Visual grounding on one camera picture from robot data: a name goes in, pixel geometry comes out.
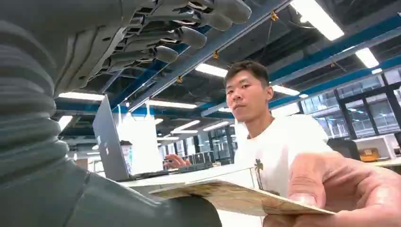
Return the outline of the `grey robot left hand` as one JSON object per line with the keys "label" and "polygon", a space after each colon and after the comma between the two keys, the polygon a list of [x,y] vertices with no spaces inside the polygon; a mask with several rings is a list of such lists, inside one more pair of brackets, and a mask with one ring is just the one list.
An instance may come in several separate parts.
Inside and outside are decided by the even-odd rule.
{"label": "grey robot left hand", "polygon": [[0,3],[0,224],[3,227],[219,227],[199,196],[153,201],[66,157],[54,98],[83,87],[143,0]]}

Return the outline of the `person's left hand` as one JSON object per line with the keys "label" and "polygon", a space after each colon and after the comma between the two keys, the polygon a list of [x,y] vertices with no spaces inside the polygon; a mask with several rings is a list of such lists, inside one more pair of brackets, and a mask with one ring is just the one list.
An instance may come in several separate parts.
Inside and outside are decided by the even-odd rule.
{"label": "person's left hand", "polygon": [[401,177],[332,151],[301,153],[290,168],[291,200],[332,215],[267,215],[265,227],[398,227]]}

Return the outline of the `person's right hand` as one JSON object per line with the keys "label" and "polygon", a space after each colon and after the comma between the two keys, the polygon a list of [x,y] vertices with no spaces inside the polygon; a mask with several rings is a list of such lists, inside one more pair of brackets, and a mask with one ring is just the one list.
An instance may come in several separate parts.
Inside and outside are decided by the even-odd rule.
{"label": "person's right hand", "polygon": [[167,162],[164,163],[164,166],[168,167],[168,168],[181,168],[181,167],[191,165],[189,159],[184,160],[176,154],[166,155],[166,159],[167,159]]}

